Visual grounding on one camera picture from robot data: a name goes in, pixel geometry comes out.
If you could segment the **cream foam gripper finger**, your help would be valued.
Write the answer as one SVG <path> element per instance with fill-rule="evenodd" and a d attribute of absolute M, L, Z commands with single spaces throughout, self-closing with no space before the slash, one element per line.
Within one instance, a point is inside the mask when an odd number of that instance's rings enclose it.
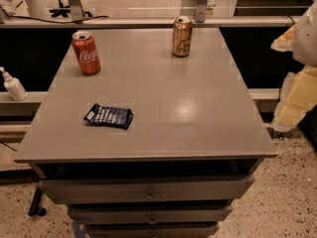
<path fill-rule="evenodd" d="M 288 132 L 317 105 L 317 67 L 306 65 L 299 73 L 289 72 L 280 91 L 271 128 Z"/>
<path fill-rule="evenodd" d="M 293 38 L 296 26 L 291 26 L 281 36 L 275 39 L 270 47 L 278 52 L 291 52 L 293 49 Z"/>

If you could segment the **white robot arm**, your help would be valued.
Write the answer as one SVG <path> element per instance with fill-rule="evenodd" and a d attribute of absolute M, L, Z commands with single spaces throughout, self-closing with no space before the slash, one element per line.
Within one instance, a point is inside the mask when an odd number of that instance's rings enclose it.
<path fill-rule="evenodd" d="M 270 47 L 292 52 L 293 59 L 304 65 L 299 73 L 287 74 L 273 113 L 271 128 L 288 132 L 317 105 L 317 1 Z"/>

